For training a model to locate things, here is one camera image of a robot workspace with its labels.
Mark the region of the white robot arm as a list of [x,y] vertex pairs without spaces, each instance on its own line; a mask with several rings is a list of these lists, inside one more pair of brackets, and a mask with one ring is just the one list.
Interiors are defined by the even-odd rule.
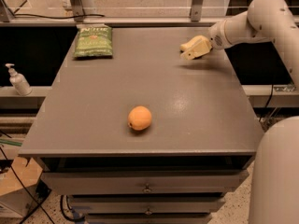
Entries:
[[[284,0],[252,0],[247,11],[219,21],[180,46],[192,60],[212,49],[270,42],[299,87],[299,28]],[[284,119],[263,136],[252,173],[249,224],[299,224],[299,117]]]

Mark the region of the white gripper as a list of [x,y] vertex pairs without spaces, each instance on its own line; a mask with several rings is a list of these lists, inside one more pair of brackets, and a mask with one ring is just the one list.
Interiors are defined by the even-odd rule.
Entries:
[[182,52],[181,58],[185,60],[193,60],[208,54],[212,47],[214,49],[228,49],[232,46],[225,33],[226,20],[219,21],[208,29],[208,40],[200,39]]

